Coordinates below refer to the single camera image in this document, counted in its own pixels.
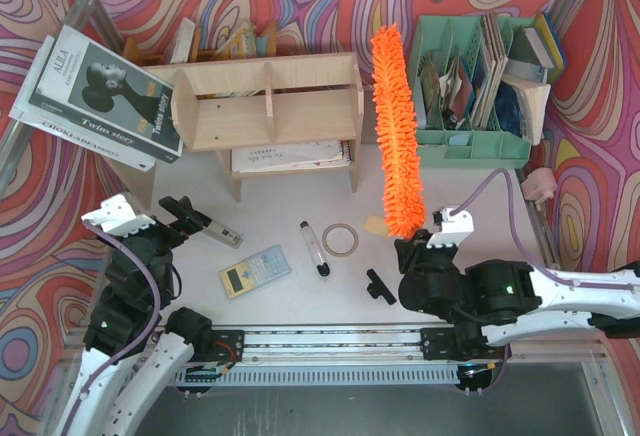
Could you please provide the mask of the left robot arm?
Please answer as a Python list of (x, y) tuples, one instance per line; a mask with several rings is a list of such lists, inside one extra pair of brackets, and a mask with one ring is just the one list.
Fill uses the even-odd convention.
[(170, 314), (156, 351), (132, 370), (161, 321), (160, 312), (182, 291), (173, 249), (202, 231), (210, 218), (188, 197), (166, 196), (160, 206), (175, 219), (164, 224), (136, 207), (128, 193), (82, 215), (83, 225), (111, 247), (107, 286), (90, 316), (80, 366), (57, 435), (128, 435), (173, 373), (214, 352), (209, 318), (189, 308)]

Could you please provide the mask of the white marker black cap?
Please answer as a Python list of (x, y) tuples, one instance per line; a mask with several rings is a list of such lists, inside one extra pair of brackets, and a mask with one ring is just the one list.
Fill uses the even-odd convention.
[(321, 277), (329, 276), (330, 268), (313, 228), (307, 221), (302, 221), (300, 230), (318, 274)]

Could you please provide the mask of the orange microfiber duster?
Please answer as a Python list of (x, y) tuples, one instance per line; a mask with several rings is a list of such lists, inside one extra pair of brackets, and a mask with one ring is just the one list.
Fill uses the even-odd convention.
[(383, 206), (391, 237), (410, 239), (426, 221), (416, 112), (406, 74), (402, 35), (380, 27), (372, 38), (373, 101), (384, 172)]

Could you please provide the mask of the black and white stapler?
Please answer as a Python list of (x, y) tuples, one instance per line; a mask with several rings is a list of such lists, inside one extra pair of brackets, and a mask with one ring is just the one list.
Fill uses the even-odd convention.
[(202, 232), (232, 249), (238, 249), (243, 242), (243, 238), (239, 233), (215, 220), (212, 220), (208, 226), (204, 227)]

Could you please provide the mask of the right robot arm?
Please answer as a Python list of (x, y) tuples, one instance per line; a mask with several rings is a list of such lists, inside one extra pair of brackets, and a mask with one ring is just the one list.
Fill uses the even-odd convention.
[(431, 233), (397, 239), (401, 305), (447, 323), (421, 332), (427, 360), (494, 357), (529, 336), (584, 329), (610, 339), (639, 335), (639, 265), (611, 273), (557, 272), (493, 259), (459, 270), (457, 246), (433, 246)]

